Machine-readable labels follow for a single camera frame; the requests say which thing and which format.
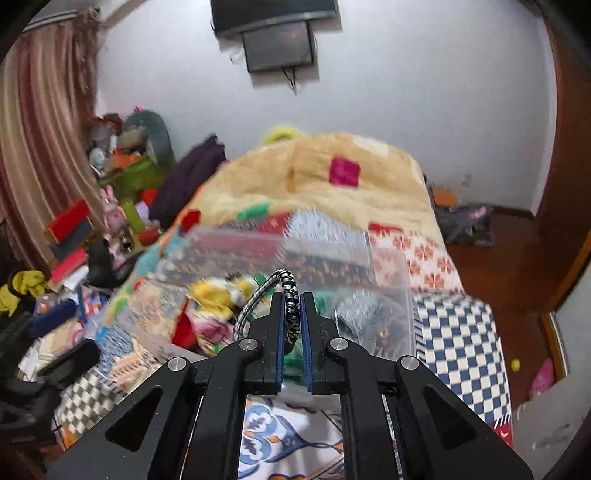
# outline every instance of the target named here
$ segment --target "magenta square patch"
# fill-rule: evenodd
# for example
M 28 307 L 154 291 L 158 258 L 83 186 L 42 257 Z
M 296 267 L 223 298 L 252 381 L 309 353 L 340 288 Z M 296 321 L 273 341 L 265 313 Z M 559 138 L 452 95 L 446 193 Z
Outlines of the magenta square patch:
M 347 187 L 359 186 L 361 167 L 348 158 L 335 157 L 330 164 L 329 182 L 331 185 Z

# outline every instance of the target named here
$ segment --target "pink bunny toy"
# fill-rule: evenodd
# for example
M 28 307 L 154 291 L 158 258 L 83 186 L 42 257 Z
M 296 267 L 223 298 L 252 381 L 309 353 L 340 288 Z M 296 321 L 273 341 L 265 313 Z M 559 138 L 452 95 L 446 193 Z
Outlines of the pink bunny toy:
M 127 217 L 123 208 L 119 206 L 119 202 L 113 194 L 111 185 L 107 185 L 107 190 L 100 190 L 100 198 L 103 201 L 103 218 L 107 232 L 111 235 L 116 234 L 123 227 L 128 225 Z

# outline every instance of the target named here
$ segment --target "checkered fabric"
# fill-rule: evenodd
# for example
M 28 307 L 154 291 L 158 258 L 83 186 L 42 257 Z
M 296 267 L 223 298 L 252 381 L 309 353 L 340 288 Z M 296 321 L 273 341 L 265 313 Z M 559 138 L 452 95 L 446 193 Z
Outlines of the checkered fabric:
M 417 356 L 487 424 L 510 413 L 505 361 L 490 306 L 464 294 L 421 293 L 413 307 Z
M 78 438 L 118 405 L 127 393 L 112 385 L 96 367 L 88 370 L 65 393 L 61 424 Z

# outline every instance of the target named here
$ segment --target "curtain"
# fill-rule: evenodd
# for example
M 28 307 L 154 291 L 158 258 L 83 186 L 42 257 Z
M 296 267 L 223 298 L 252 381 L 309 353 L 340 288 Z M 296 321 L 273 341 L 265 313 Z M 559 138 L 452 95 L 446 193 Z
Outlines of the curtain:
M 15 254 L 48 272 L 45 229 L 85 199 L 102 229 L 86 155 L 100 23 L 91 13 L 21 35 L 0 65 L 0 217 Z

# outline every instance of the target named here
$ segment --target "dangling cable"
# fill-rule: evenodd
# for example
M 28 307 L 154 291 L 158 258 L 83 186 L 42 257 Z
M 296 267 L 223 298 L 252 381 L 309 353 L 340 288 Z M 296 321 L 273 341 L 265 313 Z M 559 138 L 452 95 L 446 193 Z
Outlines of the dangling cable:
M 297 293 L 296 280 L 291 272 L 280 268 L 273 272 L 269 278 L 258 287 L 257 291 L 252 294 L 252 297 L 245 303 L 242 310 L 236 318 L 234 325 L 234 340 L 240 340 L 243 337 L 244 326 L 246 319 L 257 306 L 261 298 L 270 289 L 274 288 L 279 282 L 283 287 L 283 296 L 285 297 L 285 321 L 287 322 L 287 345 L 286 353 L 289 353 L 293 348 L 299 334 L 300 334 L 300 299 Z

